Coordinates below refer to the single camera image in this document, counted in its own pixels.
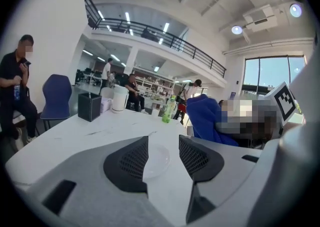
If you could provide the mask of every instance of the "white cup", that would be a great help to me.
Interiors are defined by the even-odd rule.
[[[159,109],[152,109],[152,112],[151,112],[151,116],[153,116],[154,118],[158,117],[159,116],[159,112],[160,110]]]
[[[124,111],[129,97],[129,90],[124,86],[115,85],[112,101],[112,112],[119,114]]]

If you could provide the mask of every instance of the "black metal railing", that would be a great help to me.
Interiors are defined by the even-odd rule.
[[[218,63],[208,54],[195,47],[194,45],[188,43],[187,41],[179,38],[178,36],[168,32],[163,32],[163,30],[161,29],[136,21],[130,21],[130,23],[128,23],[127,20],[123,19],[102,19],[92,0],[84,0],[84,2],[85,9],[88,15],[88,22],[91,28],[106,30],[107,32],[131,34],[133,36],[138,36],[147,40],[154,41],[178,52],[183,52],[193,59],[202,62],[204,65],[218,73],[220,76],[225,76],[226,68],[224,68],[220,63]]]

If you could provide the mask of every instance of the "black box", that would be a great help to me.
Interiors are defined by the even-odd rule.
[[[93,121],[100,116],[101,96],[94,93],[80,93],[78,95],[78,117]]]

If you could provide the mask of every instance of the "blue jacket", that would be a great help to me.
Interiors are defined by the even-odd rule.
[[[189,98],[186,102],[186,112],[193,125],[195,137],[219,144],[238,146],[238,143],[227,134],[215,130],[216,122],[227,121],[227,112],[221,111],[215,99],[208,98],[205,94]]]

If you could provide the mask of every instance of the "blue chair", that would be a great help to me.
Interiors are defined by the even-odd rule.
[[[70,117],[69,99],[72,89],[67,76],[52,74],[43,84],[42,91],[45,106],[40,119],[43,120],[44,130],[47,131],[46,121],[50,129],[50,121],[65,120]]]

